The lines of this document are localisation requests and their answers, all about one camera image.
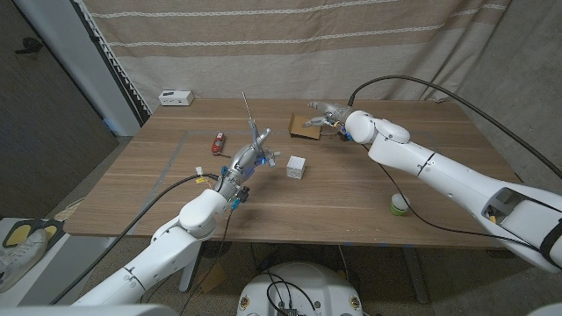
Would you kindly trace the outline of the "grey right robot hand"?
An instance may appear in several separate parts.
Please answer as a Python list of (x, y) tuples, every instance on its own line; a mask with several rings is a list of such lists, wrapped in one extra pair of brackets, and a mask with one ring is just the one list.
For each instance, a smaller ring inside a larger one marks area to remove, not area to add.
[(332, 126), (335, 123), (345, 123), (348, 116), (353, 112), (353, 109), (349, 106), (322, 101), (313, 101), (307, 106), (319, 111), (321, 116), (306, 121), (302, 125), (304, 128), (311, 126)]

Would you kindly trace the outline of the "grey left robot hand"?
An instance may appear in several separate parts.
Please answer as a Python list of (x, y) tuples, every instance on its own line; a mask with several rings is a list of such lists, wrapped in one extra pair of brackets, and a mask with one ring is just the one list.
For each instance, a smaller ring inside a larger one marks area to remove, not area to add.
[(230, 201), (241, 190), (242, 184), (254, 173), (255, 168), (261, 165), (276, 166), (279, 152), (272, 152), (263, 144), (270, 135), (271, 130), (266, 128), (262, 133), (254, 133), (253, 142), (242, 147), (232, 158), (224, 176), (214, 186), (224, 199)]

